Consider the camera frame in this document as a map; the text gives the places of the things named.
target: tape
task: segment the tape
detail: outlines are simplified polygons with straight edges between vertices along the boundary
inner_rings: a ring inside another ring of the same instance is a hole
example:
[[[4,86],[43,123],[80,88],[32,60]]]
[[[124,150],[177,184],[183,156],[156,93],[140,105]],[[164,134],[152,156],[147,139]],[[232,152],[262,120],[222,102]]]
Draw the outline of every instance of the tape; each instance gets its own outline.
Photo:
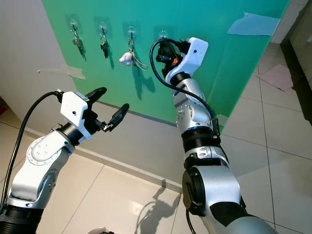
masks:
[[[63,64],[59,68],[43,68],[41,70],[37,71],[39,74],[42,72],[52,72],[52,73],[60,73],[60,74],[65,74],[71,77],[76,77],[79,79],[86,79],[86,77],[82,74],[82,69],[76,68],[76,67],[70,67],[67,66],[66,64]]]
[[[279,22],[280,19],[278,18],[244,12],[244,17],[235,21],[227,33],[248,36],[273,36]]]
[[[223,115],[217,115],[216,116],[217,117],[217,119],[218,119],[218,122],[219,122],[219,125],[221,125],[221,126],[225,126],[226,125],[226,122],[228,121],[228,117],[226,117],[226,116],[223,116]]]

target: key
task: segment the key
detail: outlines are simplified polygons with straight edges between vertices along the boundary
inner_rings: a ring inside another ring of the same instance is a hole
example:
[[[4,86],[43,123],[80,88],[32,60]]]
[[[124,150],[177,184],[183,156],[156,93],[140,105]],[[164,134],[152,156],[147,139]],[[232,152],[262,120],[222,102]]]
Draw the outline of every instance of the key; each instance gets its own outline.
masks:
[[[79,38],[73,39],[73,44],[76,45],[79,49],[79,52],[81,55],[83,55],[83,44],[82,44],[82,40]]]
[[[107,59],[108,58],[108,43],[107,41],[102,41],[100,44],[101,50],[104,52],[104,56]]]

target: blue tape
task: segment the blue tape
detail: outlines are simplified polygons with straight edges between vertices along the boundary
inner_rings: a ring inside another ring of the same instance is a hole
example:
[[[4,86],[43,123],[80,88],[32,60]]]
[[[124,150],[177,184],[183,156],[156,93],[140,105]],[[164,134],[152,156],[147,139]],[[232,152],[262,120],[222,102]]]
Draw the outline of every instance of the blue tape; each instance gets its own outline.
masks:
[[[272,36],[280,19],[244,12],[244,17],[235,21],[228,34]]]

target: baseboard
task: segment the baseboard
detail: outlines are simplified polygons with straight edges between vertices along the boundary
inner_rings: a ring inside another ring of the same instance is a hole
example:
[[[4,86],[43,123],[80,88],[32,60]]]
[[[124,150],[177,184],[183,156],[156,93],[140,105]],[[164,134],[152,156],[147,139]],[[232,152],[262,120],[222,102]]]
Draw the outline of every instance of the baseboard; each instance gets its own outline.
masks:
[[[31,128],[26,127],[25,131],[27,132],[28,136],[33,137],[33,138],[45,136],[45,134],[40,133],[38,131],[35,131]],[[103,163],[106,166],[115,168],[117,170],[120,170],[122,172],[136,176],[138,178],[144,179],[144,180],[149,181],[151,183],[160,185],[160,186],[165,187],[167,189],[173,190],[177,193],[182,192],[182,185],[181,184],[178,184],[174,181],[165,179],[165,178],[160,177],[158,175],[155,175],[153,173],[147,172],[147,171],[142,170],[140,168],[131,166],[129,164],[125,164],[123,162],[117,161],[117,160],[112,159],[110,157],[100,155],[96,152],[84,149],[82,147],[76,147],[75,154],[78,154],[80,156],[86,157],[88,159],[94,160],[94,161],[99,162],[99,163]]]

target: green board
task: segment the green board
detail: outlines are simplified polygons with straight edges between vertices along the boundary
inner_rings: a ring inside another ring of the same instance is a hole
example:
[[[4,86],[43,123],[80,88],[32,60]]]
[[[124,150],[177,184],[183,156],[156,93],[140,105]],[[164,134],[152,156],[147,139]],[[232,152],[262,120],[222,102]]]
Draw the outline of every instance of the green board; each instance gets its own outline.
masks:
[[[244,12],[281,18],[288,2],[43,0],[67,65],[82,69],[86,77],[86,80],[73,78],[77,90],[86,94],[107,87],[101,101],[114,106],[127,102],[134,112],[172,123],[176,115],[171,90],[155,78],[149,63],[151,45],[159,38],[160,31],[176,40],[197,37],[209,43],[205,59],[193,78],[212,109],[229,117],[271,37],[230,35],[228,29]],[[78,25],[86,59],[72,43],[72,19]],[[107,28],[110,46],[107,59],[100,49],[100,21]],[[129,26],[134,27],[135,50],[141,62],[149,66],[147,71],[126,67],[118,61],[128,51]]]

